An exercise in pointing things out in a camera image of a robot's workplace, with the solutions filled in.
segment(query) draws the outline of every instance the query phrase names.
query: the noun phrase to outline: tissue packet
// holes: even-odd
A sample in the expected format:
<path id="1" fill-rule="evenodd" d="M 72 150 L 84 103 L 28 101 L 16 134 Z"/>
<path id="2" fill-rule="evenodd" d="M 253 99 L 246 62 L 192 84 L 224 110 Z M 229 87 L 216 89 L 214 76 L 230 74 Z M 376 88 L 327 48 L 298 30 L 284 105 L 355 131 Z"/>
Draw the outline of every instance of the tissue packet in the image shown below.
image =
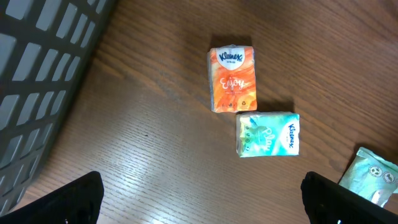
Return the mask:
<path id="1" fill-rule="evenodd" d="M 300 115 L 289 112 L 247 112 L 236 115 L 239 157 L 299 154 Z"/>
<path id="2" fill-rule="evenodd" d="M 211 110 L 220 112 L 257 109 L 254 50 L 229 45 L 208 52 Z"/>
<path id="3" fill-rule="evenodd" d="M 383 207 L 397 190 L 397 178 L 395 164 L 361 147 L 339 185 Z"/>

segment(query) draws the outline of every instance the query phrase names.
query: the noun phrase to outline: black plastic basket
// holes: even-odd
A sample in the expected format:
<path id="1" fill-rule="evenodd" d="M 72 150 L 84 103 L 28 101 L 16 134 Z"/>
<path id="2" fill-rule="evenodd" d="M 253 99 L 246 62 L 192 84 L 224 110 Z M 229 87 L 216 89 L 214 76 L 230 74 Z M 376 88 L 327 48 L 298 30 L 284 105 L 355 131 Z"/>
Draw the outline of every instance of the black plastic basket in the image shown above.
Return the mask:
<path id="1" fill-rule="evenodd" d="M 37 178 L 113 4 L 0 1 L 0 216 Z"/>

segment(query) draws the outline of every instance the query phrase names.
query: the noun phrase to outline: orange tissue packet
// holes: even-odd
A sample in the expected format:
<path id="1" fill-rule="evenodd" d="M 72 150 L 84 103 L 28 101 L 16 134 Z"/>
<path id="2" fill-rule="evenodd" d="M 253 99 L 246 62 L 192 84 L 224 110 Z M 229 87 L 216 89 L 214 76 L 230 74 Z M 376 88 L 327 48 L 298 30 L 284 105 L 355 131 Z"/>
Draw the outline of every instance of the orange tissue packet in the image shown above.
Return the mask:
<path id="1" fill-rule="evenodd" d="M 229 45 L 210 49 L 208 75 L 212 111 L 257 109 L 253 47 Z"/>

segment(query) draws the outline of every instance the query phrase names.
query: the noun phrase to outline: wooden table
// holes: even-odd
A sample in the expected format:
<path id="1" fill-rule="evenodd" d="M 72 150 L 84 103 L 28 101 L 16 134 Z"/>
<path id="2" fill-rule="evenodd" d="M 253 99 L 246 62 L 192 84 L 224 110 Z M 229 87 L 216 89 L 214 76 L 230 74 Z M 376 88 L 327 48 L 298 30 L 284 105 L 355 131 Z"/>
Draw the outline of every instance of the wooden table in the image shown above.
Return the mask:
<path id="1" fill-rule="evenodd" d="M 300 155 L 240 159 L 210 111 L 210 46 L 251 44 L 261 111 L 301 115 Z M 98 223 L 309 223 L 300 183 L 359 146 L 398 163 L 397 1 L 120 0 L 21 205 L 101 172 Z M 398 213 L 398 197 L 388 210 Z"/>

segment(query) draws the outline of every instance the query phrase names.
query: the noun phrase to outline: teal tissue packet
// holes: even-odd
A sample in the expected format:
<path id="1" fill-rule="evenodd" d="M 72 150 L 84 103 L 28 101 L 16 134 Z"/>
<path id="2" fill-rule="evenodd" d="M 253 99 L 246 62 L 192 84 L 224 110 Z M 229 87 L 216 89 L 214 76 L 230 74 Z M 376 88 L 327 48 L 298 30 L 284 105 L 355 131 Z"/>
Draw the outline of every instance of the teal tissue packet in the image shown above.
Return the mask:
<path id="1" fill-rule="evenodd" d="M 397 177 L 395 164 L 361 147 L 339 185 L 383 207 L 397 190 Z"/>
<path id="2" fill-rule="evenodd" d="M 239 157 L 299 154 L 300 115 L 287 112 L 247 112 L 236 116 Z"/>

